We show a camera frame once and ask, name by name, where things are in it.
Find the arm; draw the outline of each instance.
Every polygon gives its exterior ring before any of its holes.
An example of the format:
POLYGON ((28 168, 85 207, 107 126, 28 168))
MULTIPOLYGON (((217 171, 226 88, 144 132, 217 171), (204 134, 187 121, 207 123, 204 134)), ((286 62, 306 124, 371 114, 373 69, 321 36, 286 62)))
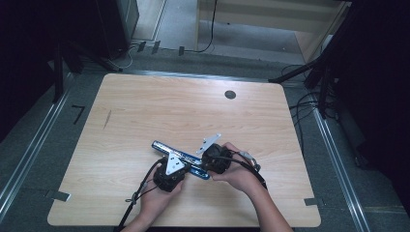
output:
MULTIPOLYGON (((153 179, 155 172, 156 169, 151 172, 148 180, 153 179)), ((139 211, 139 214, 121 232, 146 231, 166 209, 173 197, 181 191, 183 182, 184 181, 180 182, 173 191, 166 192, 157 188, 153 181, 148 181, 148 185, 143 192, 150 189, 153 190, 141 196, 141 210, 139 211)))
MULTIPOLYGON (((231 143, 226 143, 227 149, 239 152, 239 149, 231 143)), ((236 160, 244 160, 238 155, 233 156, 236 160)), ((261 231, 292 231, 291 227, 278 210, 269 192, 262 187, 253 174, 239 163, 231 162, 229 168, 222 174, 210 172, 214 181, 225 181, 233 188, 243 191, 250 199, 255 208, 261 231)))

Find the person's left hand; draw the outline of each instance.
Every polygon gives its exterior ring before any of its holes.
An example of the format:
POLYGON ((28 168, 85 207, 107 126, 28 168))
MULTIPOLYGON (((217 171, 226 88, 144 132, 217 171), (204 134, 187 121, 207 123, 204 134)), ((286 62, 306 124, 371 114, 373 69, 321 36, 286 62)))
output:
POLYGON ((151 224, 154 223, 155 219, 166 209, 172 198, 181 192, 184 181, 181 181, 171 192, 158 188, 153 181, 157 168, 158 166, 153 169, 147 179, 147 186, 141 192, 143 195, 139 199, 141 201, 141 209, 138 216, 135 217, 123 231, 147 230, 151 224))

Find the table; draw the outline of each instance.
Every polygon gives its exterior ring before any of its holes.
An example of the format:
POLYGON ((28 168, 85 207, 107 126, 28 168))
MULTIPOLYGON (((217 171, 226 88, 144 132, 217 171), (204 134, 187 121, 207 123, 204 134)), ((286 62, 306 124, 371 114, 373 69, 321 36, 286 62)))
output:
MULTIPOLYGON (((55 200, 51 225, 117 225, 132 193, 162 154, 161 141, 194 154, 221 133, 261 164, 270 193, 291 226, 320 224, 286 98, 280 85, 204 78, 108 74, 96 96, 55 200), (236 98, 224 93, 234 91, 236 98)), ((129 216, 139 212, 139 202, 129 216)), ((182 193, 154 226, 258 226, 249 199, 227 183, 186 175, 182 193)))
MULTIPOLYGON (((215 5, 215 0, 197 2, 195 47, 199 20, 211 21, 215 5)), ((330 0, 219 0, 215 21, 295 31, 308 63, 337 30, 348 6, 347 2, 330 0)))

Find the black circular hole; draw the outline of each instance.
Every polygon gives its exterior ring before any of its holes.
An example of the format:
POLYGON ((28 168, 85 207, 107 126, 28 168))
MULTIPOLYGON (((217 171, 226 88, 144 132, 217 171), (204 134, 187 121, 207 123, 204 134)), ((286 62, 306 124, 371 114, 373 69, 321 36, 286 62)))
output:
POLYGON ((231 99, 231 100, 236 98, 236 94, 232 90, 226 91, 225 96, 227 99, 231 99))

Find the wooden tabletop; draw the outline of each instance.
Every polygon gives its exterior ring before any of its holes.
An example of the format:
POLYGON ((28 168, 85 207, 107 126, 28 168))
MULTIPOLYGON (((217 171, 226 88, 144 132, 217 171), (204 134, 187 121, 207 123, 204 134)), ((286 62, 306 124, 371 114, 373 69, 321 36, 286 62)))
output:
MULTIPOLYGON (((118 225, 139 183, 162 154, 154 140, 195 154, 221 133, 262 168, 269 192, 293 227, 320 224, 313 192, 280 85, 230 80, 108 74, 55 200, 52 225, 118 225), (231 90, 233 100, 225 96, 231 90)), ((139 212, 139 202, 129 216, 139 212)), ((183 191, 154 226, 258 226, 254 208, 227 183, 186 175, 183 191)))

